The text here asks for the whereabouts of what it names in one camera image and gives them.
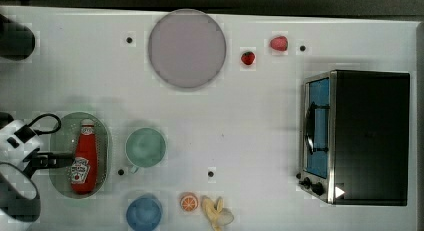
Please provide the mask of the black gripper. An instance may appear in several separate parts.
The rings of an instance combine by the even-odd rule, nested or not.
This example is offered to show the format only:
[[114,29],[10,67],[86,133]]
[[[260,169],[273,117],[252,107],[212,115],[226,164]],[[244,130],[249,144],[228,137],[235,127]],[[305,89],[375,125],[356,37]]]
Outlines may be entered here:
[[73,153],[32,152],[23,160],[26,163],[23,173],[31,178],[37,170],[71,166],[73,159]]

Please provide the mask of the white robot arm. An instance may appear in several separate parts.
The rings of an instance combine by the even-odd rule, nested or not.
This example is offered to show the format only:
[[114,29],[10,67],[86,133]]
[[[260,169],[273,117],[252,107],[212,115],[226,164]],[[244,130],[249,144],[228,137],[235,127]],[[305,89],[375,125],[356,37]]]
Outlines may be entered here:
[[40,136],[61,128],[60,118],[42,114],[29,124],[1,113],[1,231],[27,231],[39,219],[41,198],[32,176],[42,169],[70,166],[72,153],[42,151]]

